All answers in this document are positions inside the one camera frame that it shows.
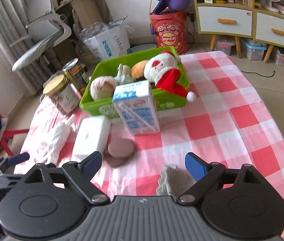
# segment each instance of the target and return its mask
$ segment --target screw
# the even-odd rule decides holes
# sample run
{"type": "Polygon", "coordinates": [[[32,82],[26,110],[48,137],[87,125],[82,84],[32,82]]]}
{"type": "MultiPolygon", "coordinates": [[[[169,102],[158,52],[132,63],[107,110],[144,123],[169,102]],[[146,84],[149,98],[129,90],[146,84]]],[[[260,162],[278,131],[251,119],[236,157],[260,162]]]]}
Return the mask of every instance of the screw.
{"type": "Polygon", "coordinates": [[[146,203],[148,200],[146,199],[146,198],[141,198],[141,199],[139,199],[139,202],[141,202],[141,203],[146,203]]]}
{"type": "Polygon", "coordinates": [[[103,203],[107,200],[107,196],[103,194],[95,195],[92,197],[92,201],[95,203],[103,203]]]}
{"type": "Polygon", "coordinates": [[[183,203],[192,203],[194,200],[195,200],[195,197],[192,195],[180,196],[180,201],[183,203]]]}

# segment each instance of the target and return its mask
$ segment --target brown round coaster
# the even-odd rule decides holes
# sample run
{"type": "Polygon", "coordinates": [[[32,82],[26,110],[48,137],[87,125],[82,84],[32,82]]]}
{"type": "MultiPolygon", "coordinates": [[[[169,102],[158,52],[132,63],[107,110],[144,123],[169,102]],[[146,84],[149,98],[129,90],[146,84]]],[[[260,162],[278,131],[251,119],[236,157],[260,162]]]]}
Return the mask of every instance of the brown round coaster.
{"type": "Polygon", "coordinates": [[[129,158],[134,154],[134,143],[130,139],[117,138],[108,146],[109,154],[115,158],[129,158]]]}
{"type": "Polygon", "coordinates": [[[114,158],[109,154],[104,154],[104,160],[107,164],[109,164],[110,167],[117,168],[124,165],[129,158],[114,158]]]}

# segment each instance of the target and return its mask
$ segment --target pink checkered tablecloth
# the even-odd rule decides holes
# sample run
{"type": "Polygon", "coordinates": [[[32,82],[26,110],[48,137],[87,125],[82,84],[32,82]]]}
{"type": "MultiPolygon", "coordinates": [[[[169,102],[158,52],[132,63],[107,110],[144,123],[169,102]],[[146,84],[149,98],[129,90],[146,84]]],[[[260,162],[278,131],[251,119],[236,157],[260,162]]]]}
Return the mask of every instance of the pink checkered tablecloth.
{"type": "MultiPolygon", "coordinates": [[[[120,119],[114,119],[108,142],[114,138],[134,140],[135,157],[116,169],[103,163],[92,182],[111,198],[153,196],[163,164],[185,169],[185,155],[194,152],[206,162],[218,161],[228,168],[253,164],[284,198],[284,139],[256,90],[221,51],[183,55],[181,59],[196,101],[184,108],[160,111],[159,133],[132,136],[120,119]]],[[[70,160],[76,131],[88,116],[86,111],[76,112],[60,165],[70,160]]],[[[16,174],[26,173],[36,163],[40,143],[63,119],[50,100],[44,99],[22,147],[31,158],[16,166],[16,174]]]]}

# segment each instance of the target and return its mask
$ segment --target red stool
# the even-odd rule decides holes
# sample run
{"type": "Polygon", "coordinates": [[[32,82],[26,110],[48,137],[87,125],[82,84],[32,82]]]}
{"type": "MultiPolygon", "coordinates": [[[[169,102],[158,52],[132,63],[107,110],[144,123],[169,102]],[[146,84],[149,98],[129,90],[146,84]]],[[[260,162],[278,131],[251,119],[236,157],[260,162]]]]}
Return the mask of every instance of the red stool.
{"type": "Polygon", "coordinates": [[[14,137],[14,135],[17,134],[25,134],[28,133],[29,129],[13,129],[13,130],[5,130],[3,133],[3,136],[0,139],[0,146],[7,152],[7,154],[10,157],[13,157],[14,154],[13,152],[9,149],[9,147],[7,146],[6,141],[9,139],[12,139],[14,137]]]}

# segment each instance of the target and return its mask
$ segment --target stuffed animal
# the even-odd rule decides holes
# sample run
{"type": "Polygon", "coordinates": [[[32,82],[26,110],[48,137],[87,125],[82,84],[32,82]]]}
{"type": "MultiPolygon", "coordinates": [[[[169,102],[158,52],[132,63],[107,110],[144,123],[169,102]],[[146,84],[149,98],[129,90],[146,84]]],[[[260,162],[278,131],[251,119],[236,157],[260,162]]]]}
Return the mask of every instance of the stuffed animal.
{"type": "Polygon", "coordinates": [[[164,50],[146,64],[144,77],[149,82],[154,82],[156,88],[182,96],[192,102],[195,101],[195,93],[188,92],[182,85],[177,84],[181,77],[181,71],[178,69],[180,60],[179,56],[174,56],[169,50],[164,50]]]}
{"type": "Polygon", "coordinates": [[[112,76],[101,76],[95,78],[90,87],[93,100],[101,100],[112,97],[117,86],[117,82],[112,76]]]}
{"type": "Polygon", "coordinates": [[[134,82],[131,76],[131,68],[129,66],[120,64],[117,70],[118,72],[117,76],[115,77],[115,80],[118,85],[124,85],[134,82]]]}
{"type": "Polygon", "coordinates": [[[138,62],[137,64],[135,64],[133,67],[132,67],[132,77],[135,81],[142,81],[142,80],[145,80],[144,78],[144,68],[147,64],[147,60],[146,61],[141,61],[141,62],[138,62]]]}

